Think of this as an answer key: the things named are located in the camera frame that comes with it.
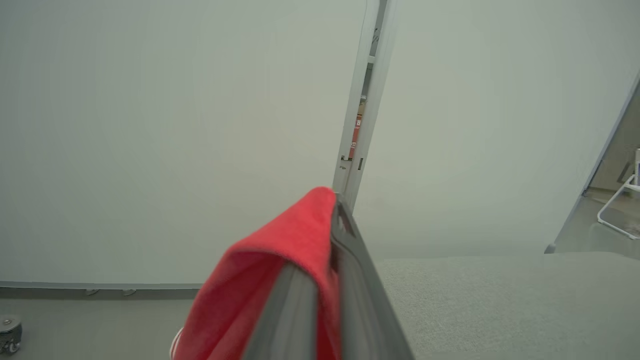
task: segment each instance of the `white object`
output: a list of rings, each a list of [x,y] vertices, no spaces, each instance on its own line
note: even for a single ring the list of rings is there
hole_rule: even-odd
[[[371,256],[542,253],[633,91],[639,17],[624,0],[401,1],[355,156]]]
[[[640,192],[640,186],[631,184],[632,182],[635,182],[635,181],[637,181],[637,175],[633,174],[627,179],[625,184],[622,185],[620,187],[620,189],[618,189],[618,191],[615,194],[613,194],[611,199],[609,199],[609,201],[607,201],[607,203],[604,204],[602,209],[600,209],[600,211],[598,211],[598,222],[599,223],[601,223],[603,225],[606,225],[606,226],[610,227],[611,229],[614,229],[615,231],[623,233],[624,235],[628,236],[629,238],[631,238],[633,240],[637,240],[638,237],[636,235],[633,235],[633,234],[630,234],[630,233],[626,232],[623,229],[620,229],[619,227],[611,224],[610,222],[605,221],[604,219],[602,219],[601,215],[602,215],[603,211],[605,211],[605,209],[608,208],[609,205],[616,200],[616,198],[622,193],[622,191],[624,191],[624,189],[629,189],[629,190],[632,190],[634,192]]]

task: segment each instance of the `baseboard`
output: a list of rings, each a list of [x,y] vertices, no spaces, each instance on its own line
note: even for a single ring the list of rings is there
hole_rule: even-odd
[[[0,281],[0,288],[18,289],[55,289],[55,290],[193,290],[200,289],[202,284],[89,284],[82,282],[22,282]]]

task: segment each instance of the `red towel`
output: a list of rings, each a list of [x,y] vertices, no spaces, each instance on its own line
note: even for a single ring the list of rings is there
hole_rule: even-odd
[[[318,286],[318,359],[339,359],[338,281],[329,260],[334,205],[331,189],[315,188],[231,246],[198,292],[174,360],[240,359],[286,261]]]

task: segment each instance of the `wall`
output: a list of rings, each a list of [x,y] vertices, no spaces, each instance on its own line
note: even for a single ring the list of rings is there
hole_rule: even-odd
[[[364,11],[3,1],[0,281],[203,282],[331,186]]]
[[[632,90],[638,17],[633,0],[402,1],[355,204],[372,255],[541,254]]]
[[[640,92],[636,89],[589,186],[611,191],[618,190],[622,186],[618,178],[627,162],[631,165],[621,180],[626,181],[634,173],[638,147],[640,147]]]

